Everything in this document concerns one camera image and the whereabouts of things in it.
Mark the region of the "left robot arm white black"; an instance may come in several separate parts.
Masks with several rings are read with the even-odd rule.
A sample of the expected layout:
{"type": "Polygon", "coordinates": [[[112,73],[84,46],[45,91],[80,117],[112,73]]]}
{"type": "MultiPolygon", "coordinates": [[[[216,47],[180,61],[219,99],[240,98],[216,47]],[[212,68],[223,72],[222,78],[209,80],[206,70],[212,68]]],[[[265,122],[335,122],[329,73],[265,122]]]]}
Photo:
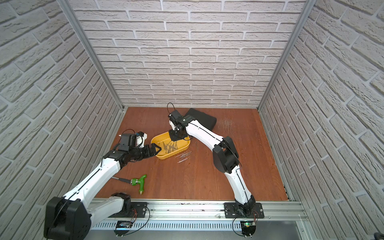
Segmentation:
{"type": "Polygon", "coordinates": [[[100,164],[63,197],[53,197],[46,205],[44,237],[51,240],[83,240],[91,228],[104,219],[118,215],[137,216],[130,196],[116,193],[98,205],[90,206],[96,194],[128,163],[156,156],[162,148],[145,144],[143,132],[122,134],[120,141],[106,153],[100,164]]]}

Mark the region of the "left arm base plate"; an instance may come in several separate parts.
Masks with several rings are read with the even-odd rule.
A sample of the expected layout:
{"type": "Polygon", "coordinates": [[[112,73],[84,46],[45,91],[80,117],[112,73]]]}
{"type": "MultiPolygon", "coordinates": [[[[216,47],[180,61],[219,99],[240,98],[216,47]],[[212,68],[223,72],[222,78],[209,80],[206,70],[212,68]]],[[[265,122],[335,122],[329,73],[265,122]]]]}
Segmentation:
{"type": "Polygon", "coordinates": [[[147,212],[148,202],[130,202],[124,203],[123,209],[110,216],[110,218],[133,218],[137,215],[137,218],[144,218],[147,212]]]}

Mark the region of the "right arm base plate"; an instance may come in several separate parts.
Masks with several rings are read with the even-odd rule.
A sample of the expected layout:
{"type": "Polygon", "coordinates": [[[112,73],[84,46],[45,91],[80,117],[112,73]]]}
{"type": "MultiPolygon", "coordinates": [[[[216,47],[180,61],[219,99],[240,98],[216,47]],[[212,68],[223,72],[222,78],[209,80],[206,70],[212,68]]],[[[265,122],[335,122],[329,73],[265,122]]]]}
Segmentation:
{"type": "Polygon", "coordinates": [[[254,203],[252,209],[238,205],[236,202],[224,203],[224,212],[226,219],[246,218],[246,219],[264,219],[264,210],[261,203],[254,203]]]}

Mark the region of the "yellow plastic storage box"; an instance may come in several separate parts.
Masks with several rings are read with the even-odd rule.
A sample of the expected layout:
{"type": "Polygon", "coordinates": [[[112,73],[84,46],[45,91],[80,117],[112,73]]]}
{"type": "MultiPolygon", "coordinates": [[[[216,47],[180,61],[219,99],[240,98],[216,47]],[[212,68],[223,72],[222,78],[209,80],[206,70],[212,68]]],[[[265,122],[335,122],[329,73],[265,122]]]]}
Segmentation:
{"type": "Polygon", "coordinates": [[[152,138],[151,143],[155,143],[162,150],[156,155],[160,160],[165,160],[174,155],[180,154],[186,151],[190,145],[190,138],[187,137],[184,140],[172,141],[169,132],[157,135],[152,138]]]}

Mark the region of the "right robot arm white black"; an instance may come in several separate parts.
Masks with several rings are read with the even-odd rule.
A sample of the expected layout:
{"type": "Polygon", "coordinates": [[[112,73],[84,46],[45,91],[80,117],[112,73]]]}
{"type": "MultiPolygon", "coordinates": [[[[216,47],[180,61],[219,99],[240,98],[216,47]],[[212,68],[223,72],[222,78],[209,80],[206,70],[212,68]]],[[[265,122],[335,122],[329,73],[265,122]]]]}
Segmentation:
{"type": "Polygon", "coordinates": [[[225,174],[233,189],[236,212],[242,217],[248,217],[256,201],[241,174],[241,163],[234,141],[229,136],[222,137],[212,131],[217,118],[196,109],[189,109],[184,116],[173,110],[168,117],[172,127],[169,131],[172,141],[193,137],[212,151],[215,167],[225,174]]]}

